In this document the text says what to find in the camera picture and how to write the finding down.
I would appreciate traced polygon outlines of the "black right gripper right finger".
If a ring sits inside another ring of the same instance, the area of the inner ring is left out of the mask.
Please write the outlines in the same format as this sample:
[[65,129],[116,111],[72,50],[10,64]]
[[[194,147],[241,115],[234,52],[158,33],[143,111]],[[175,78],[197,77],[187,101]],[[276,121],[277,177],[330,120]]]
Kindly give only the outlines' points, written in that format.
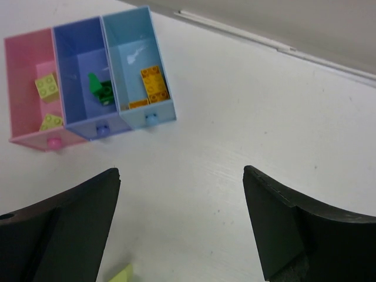
[[265,281],[375,281],[375,217],[291,189],[253,166],[244,194]]

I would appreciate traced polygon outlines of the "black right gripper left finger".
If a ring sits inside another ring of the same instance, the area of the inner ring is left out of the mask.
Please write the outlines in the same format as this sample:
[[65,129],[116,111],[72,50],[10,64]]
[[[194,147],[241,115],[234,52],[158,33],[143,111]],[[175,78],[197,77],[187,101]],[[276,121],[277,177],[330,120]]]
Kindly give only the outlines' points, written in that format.
[[1,215],[1,281],[96,281],[119,190],[111,168]]

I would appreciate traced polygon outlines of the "lime rounded lego brick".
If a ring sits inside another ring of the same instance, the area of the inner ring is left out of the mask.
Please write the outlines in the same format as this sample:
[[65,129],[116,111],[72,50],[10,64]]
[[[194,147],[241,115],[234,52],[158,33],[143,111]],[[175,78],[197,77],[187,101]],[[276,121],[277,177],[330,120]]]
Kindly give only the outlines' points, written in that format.
[[112,277],[109,282],[130,282],[133,277],[133,266],[128,264],[123,270]]

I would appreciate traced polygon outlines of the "lime sloped lego brick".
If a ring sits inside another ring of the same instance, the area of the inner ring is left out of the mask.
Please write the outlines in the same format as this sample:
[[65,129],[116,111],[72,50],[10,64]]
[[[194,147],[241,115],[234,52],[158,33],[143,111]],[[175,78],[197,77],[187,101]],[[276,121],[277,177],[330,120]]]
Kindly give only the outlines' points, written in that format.
[[49,130],[52,128],[63,126],[63,119],[60,116],[47,113],[39,128],[40,131]]

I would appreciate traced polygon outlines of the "green 2x2 lego brick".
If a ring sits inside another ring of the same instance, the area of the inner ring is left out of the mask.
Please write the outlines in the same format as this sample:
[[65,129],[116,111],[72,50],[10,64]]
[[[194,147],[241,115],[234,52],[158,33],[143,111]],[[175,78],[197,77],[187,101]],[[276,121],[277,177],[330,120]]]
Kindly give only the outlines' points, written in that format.
[[101,83],[102,88],[99,92],[99,101],[103,106],[111,105],[114,103],[114,94],[112,83],[110,80]]

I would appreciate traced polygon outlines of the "lime 2x3 lego brick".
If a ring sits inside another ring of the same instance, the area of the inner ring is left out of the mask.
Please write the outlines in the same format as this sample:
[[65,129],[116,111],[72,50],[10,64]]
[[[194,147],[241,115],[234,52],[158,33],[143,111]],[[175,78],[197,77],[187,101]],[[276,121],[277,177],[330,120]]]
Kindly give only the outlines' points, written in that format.
[[43,102],[51,103],[59,99],[59,87],[54,73],[35,79],[35,86]]

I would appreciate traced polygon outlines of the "green curved lego piece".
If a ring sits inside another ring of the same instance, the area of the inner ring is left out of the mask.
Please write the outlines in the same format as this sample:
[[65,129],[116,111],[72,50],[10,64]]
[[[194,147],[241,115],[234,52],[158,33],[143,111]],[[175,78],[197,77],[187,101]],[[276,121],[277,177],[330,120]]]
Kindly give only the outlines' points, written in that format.
[[96,98],[99,97],[100,91],[102,90],[102,84],[100,83],[98,77],[94,73],[88,74],[89,78],[89,90]]

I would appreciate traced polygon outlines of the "yellow striped lego brick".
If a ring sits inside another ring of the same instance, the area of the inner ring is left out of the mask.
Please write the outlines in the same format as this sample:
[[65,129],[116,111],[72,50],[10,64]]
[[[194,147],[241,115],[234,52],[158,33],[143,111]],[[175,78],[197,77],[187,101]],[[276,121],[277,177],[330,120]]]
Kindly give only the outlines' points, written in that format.
[[150,103],[170,99],[165,80],[157,65],[142,69],[140,74]]

